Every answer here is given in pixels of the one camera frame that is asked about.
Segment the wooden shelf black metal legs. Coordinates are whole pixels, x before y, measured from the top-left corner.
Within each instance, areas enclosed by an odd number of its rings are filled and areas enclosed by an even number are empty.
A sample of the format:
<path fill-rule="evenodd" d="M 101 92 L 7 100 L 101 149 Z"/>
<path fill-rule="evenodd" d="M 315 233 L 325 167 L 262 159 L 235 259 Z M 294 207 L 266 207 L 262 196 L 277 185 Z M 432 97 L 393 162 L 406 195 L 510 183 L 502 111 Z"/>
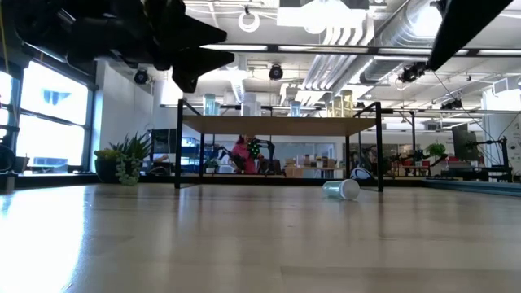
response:
<path fill-rule="evenodd" d="M 269 136 L 318 136 L 343 137 L 345 143 L 356 133 L 372 126 L 376 128 L 377 145 L 377 190 L 383 192 L 383 109 L 381 103 L 374 102 L 356 112 L 352 117 L 304 118 L 276 116 L 203 116 L 186 100 L 177 102 L 177 141 L 175 184 L 181 182 L 181 139 L 182 126 L 187 125 L 201 134 L 247 134 Z"/>

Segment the potted green succulent plant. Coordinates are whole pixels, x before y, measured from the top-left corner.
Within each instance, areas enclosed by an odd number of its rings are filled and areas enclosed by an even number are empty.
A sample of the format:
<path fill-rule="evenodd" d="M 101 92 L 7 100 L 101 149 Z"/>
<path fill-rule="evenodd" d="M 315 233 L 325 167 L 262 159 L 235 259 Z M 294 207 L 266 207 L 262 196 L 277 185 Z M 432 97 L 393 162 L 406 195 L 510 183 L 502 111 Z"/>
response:
<path fill-rule="evenodd" d="M 94 152 L 96 174 L 102 183 L 135 186 L 150 153 L 151 142 L 146 133 L 126 135 L 122 142 L 110 143 L 108 148 Z"/>

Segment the black ceiling spotlight cluster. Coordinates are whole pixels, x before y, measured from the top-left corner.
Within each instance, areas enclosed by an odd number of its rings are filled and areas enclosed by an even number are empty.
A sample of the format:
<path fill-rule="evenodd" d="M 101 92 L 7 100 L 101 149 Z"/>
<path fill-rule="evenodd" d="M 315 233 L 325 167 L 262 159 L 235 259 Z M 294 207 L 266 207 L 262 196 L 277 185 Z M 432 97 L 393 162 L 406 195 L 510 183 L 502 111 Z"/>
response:
<path fill-rule="evenodd" d="M 429 70 L 427 62 L 415 62 L 407 64 L 402 68 L 402 72 L 397 79 L 402 83 L 412 83 L 422 77 Z"/>

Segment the black aluminium table frame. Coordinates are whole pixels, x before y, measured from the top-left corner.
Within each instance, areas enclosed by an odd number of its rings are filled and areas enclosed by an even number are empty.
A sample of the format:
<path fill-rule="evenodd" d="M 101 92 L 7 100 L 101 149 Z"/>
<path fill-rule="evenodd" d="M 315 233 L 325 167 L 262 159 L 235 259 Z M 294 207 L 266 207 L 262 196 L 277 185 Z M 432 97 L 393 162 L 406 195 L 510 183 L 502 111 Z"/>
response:
<path fill-rule="evenodd" d="M 101 181 L 95 174 L 46 174 L 46 175 L 17 175 L 0 174 L 0 190 L 24 190 L 61 186 L 84 186 L 99 184 Z M 285 178 L 259 175 L 236 176 L 219 175 L 203 177 L 157 177 L 142 176 L 141 184 L 166 185 L 175 191 L 188 186 L 196 185 L 232 185 L 232 186 L 322 186 L 326 179 L 313 178 Z M 399 188 L 433 188 L 454 190 L 490 195 L 504 195 L 521 199 L 521 183 L 500 183 L 484 181 L 450 181 L 438 179 L 422 179 L 420 177 L 385 179 L 383 187 Z"/>

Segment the overhead light bar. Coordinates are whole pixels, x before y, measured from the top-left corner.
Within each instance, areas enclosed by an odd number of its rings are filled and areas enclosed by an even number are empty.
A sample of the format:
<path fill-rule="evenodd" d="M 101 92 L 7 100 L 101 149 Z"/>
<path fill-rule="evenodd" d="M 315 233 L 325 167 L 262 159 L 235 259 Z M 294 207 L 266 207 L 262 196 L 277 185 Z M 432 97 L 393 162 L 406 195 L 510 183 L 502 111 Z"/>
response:
<path fill-rule="evenodd" d="M 432 49 L 426 47 L 388 46 L 327 46 L 327 45 L 278 45 L 278 44 L 214 44 L 205 49 L 234 53 L 310 54 L 310 55 L 373 55 L 373 56 L 413 56 L 426 58 Z M 521 49 L 480 49 L 465 48 L 454 57 L 479 58 L 521 58 Z"/>

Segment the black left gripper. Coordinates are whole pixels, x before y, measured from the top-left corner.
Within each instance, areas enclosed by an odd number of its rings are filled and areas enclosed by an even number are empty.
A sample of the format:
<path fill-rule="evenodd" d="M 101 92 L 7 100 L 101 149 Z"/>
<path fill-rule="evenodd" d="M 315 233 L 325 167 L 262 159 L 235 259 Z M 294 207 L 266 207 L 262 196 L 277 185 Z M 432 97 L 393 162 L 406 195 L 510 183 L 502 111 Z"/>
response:
<path fill-rule="evenodd" d="M 153 65 L 159 71 L 173 66 L 172 79 L 184 93 L 194 93 L 199 77 L 234 62 L 234 54 L 210 49 L 187 49 L 226 40 L 226 31 L 186 15 L 183 0 L 141 0 L 151 26 Z"/>

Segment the cardboard box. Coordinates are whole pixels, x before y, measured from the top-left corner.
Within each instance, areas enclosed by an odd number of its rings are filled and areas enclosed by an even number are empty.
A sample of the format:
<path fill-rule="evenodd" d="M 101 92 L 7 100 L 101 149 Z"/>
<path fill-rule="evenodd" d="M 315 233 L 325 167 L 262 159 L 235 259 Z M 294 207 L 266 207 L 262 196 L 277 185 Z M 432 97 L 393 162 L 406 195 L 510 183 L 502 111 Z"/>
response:
<path fill-rule="evenodd" d="M 311 167 L 311 162 L 308 156 L 297 156 L 294 158 L 285 159 L 284 172 L 286 177 L 303 178 L 304 173 Z"/>

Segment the black computer monitor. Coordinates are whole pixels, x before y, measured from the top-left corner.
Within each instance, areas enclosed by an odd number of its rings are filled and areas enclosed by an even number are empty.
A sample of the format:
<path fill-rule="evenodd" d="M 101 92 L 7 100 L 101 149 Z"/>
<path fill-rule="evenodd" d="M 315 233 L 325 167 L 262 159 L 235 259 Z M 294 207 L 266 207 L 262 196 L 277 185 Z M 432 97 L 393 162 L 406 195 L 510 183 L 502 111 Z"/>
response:
<path fill-rule="evenodd" d="M 459 160 L 477 161 L 479 151 L 476 145 L 476 135 L 468 130 L 467 125 L 455 126 L 451 130 L 455 156 Z"/>

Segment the white and blue round object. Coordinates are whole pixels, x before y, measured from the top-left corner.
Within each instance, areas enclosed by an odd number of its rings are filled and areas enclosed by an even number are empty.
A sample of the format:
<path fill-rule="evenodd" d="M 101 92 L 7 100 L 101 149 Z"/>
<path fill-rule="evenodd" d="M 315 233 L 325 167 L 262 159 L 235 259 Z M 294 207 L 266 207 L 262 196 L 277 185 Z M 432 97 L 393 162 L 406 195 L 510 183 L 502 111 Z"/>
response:
<path fill-rule="evenodd" d="M 372 180 L 374 177 L 367 169 L 356 167 L 351 171 L 350 178 L 353 180 Z"/>

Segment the large window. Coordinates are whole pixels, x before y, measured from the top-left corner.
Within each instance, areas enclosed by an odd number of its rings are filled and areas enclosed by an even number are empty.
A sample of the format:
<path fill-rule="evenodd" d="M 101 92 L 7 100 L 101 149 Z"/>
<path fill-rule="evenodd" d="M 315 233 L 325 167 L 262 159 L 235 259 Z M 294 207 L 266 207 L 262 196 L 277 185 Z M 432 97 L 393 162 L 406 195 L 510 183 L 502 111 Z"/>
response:
<path fill-rule="evenodd" d="M 0 69 L 0 141 L 11 144 L 33 173 L 88 169 L 93 92 L 31 61 L 14 72 Z"/>

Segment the person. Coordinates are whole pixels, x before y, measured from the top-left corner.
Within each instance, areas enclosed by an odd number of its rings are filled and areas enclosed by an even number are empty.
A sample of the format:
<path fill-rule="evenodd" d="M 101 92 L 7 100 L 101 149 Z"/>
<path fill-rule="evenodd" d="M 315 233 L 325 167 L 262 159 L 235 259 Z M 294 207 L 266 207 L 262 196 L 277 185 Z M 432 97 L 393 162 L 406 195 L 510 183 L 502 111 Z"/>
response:
<path fill-rule="evenodd" d="M 235 164 L 236 173 L 256 174 L 256 160 L 263 158 L 258 151 L 251 153 L 248 148 L 251 139 L 247 135 L 239 135 L 238 140 L 232 149 L 232 155 L 238 159 L 239 164 Z"/>

